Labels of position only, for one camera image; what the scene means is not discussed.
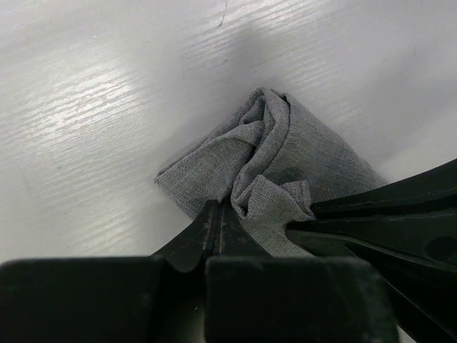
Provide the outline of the grey cloth napkin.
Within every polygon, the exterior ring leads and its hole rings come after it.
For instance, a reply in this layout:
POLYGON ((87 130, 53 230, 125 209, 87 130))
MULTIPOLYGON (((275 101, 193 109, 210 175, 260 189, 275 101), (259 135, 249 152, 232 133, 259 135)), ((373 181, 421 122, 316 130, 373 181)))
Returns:
POLYGON ((285 226, 314 220, 312 204, 386 184, 305 106, 267 88, 255 90, 155 182, 191 218, 209 200, 229 200, 242 227, 275 257, 306 256, 287 240, 285 226))

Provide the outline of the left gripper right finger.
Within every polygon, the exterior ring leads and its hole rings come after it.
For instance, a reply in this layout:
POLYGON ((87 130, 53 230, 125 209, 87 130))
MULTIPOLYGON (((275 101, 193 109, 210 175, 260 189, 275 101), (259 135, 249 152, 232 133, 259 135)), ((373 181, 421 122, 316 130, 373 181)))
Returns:
POLYGON ((273 258, 211 205, 207 342, 397 342, 378 272, 357 258, 273 258))

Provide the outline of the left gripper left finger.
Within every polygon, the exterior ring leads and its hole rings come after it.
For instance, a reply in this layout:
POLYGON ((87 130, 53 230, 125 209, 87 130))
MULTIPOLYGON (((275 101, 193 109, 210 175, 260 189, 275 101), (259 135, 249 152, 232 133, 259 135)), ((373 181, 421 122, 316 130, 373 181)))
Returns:
POLYGON ((212 253, 219 205, 208 202, 150 257, 17 259, 1 265, 2 342, 147 342, 161 279, 212 253))

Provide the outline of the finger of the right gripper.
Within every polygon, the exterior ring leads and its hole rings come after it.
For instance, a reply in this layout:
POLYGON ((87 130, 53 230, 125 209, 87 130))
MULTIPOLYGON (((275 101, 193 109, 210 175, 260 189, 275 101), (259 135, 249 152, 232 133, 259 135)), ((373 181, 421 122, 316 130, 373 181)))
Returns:
POLYGON ((291 222, 286 236, 316 256, 357 257, 384 280, 399 326, 416 342, 456 341, 456 215, 291 222))
POLYGON ((456 160, 361 194, 311 206, 317 220, 310 227, 363 220, 410 219, 437 229, 456 228, 456 160))

